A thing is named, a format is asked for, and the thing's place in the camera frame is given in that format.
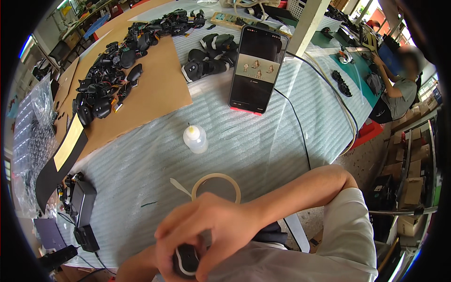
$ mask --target white shirt sleeve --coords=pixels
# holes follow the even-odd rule
[[[324,207],[322,243],[316,254],[374,274],[376,247],[362,192],[347,188]]]

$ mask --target glue bottle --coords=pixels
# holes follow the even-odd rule
[[[207,134],[199,125],[188,126],[183,132],[183,141],[195,154],[202,154],[208,149]]]

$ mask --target clear plastic tube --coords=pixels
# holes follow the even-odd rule
[[[355,72],[357,73],[357,77],[359,78],[359,89],[360,89],[360,97],[362,98],[362,105],[365,104],[364,103],[364,93],[362,91],[362,82],[360,79],[360,74],[359,71],[357,70],[357,67],[355,66],[355,64],[353,64],[354,68],[355,68]]]

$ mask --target masking tape roll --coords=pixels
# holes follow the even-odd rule
[[[191,200],[192,201],[194,201],[197,197],[196,193],[197,193],[197,189],[199,188],[199,186],[202,183],[204,183],[206,180],[208,180],[210,178],[214,178],[214,177],[224,178],[224,179],[228,180],[235,188],[235,193],[236,193],[235,203],[241,202],[241,190],[239,189],[238,184],[230,176],[222,174],[222,173],[211,173],[211,174],[205,175],[204,177],[199,179],[199,181],[196,182],[196,184],[194,184],[193,190],[191,191]]]

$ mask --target smartphone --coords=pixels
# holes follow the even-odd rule
[[[264,113],[288,46],[288,37],[246,25],[241,31],[229,106]]]

